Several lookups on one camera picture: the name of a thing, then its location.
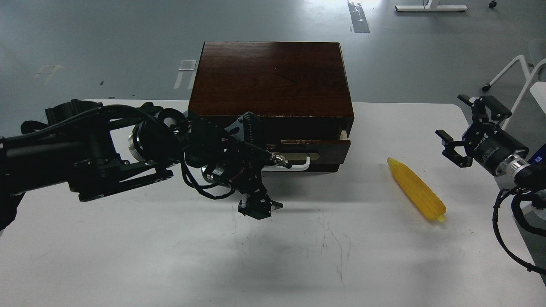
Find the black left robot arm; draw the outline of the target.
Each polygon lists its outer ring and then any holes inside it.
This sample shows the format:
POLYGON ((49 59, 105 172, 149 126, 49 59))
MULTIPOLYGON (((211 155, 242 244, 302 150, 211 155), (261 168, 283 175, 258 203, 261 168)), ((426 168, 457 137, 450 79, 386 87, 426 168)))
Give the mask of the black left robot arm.
POLYGON ((262 183, 266 166, 290 169, 270 152, 261 120, 244 113, 227 128, 191 110, 146 102, 140 107, 77 99, 47 109, 47 123, 25 121, 21 135, 1 138, 1 229, 16 218, 25 193, 68 183, 81 202, 173 177, 210 200, 245 196, 238 212, 262 219, 283 205, 262 183))

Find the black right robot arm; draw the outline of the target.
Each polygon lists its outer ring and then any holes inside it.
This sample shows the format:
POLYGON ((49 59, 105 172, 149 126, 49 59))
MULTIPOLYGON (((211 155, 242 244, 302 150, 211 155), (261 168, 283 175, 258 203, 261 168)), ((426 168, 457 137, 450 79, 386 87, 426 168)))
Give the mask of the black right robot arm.
POLYGON ((500 126, 512 112, 494 96, 457 98, 470 107, 472 123, 459 141, 444 130, 435 131, 442 140, 442 155, 460 168, 470 167, 475 161, 494 177, 507 174, 517 187, 534 194, 545 190, 545 165, 528 163, 528 147, 500 126))

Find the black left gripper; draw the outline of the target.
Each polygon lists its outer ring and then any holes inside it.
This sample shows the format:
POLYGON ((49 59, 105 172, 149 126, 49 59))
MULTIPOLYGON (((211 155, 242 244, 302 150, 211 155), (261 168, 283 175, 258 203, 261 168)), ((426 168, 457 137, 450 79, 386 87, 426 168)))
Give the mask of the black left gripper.
POLYGON ((224 186, 244 196, 238 212, 261 220, 283 204, 271 200, 261 173, 267 165, 263 124, 252 112, 244 113, 225 128, 229 138, 221 138, 221 150, 213 162, 202 166, 201 173, 211 185, 224 186))

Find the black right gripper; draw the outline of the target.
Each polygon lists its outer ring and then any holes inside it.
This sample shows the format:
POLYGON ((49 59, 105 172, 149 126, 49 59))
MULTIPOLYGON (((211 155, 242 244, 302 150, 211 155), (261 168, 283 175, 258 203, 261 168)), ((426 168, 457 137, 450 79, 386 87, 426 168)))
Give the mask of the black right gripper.
POLYGON ((455 141, 444 130, 436 130, 442 140, 442 155, 460 168, 470 167, 473 159, 494 177, 505 173, 500 165, 510 156, 525 158, 529 148, 499 128, 512 112, 494 96, 469 97, 457 95, 457 99, 470 107, 472 125, 463 134, 463 140, 455 141), (464 147, 467 156, 462 156, 456 147, 464 147))

